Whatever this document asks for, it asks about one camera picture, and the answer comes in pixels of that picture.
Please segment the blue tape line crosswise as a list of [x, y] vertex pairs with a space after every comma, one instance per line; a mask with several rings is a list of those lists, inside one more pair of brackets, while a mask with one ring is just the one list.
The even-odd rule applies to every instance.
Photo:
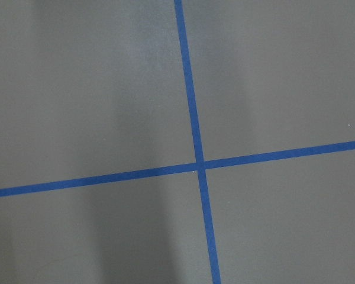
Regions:
[[151, 169], [135, 170], [130, 172], [113, 173], [109, 175], [83, 177], [78, 179], [60, 180], [55, 182], [38, 183], [34, 185], [15, 186], [0, 189], [0, 198], [29, 193], [55, 191], [61, 189], [78, 188], [82, 186], [100, 185], [104, 183], [122, 182], [151, 178], [156, 176], [174, 175], [178, 173], [197, 172], [199, 168], [219, 169], [222, 167], [241, 166], [269, 162], [274, 160], [292, 159], [305, 156], [316, 156], [320, 154], [336, 153], [341, 151], [355, 150], [355, 141], [343, 143], [326, 144], [321, 146], [304, 147], [298, 149], [273, 151], [269, 153], [251, 154], [246, 156], [229, 157], [204, 161], [202, 164], [188, 163], [173, 166], [157, 167]]

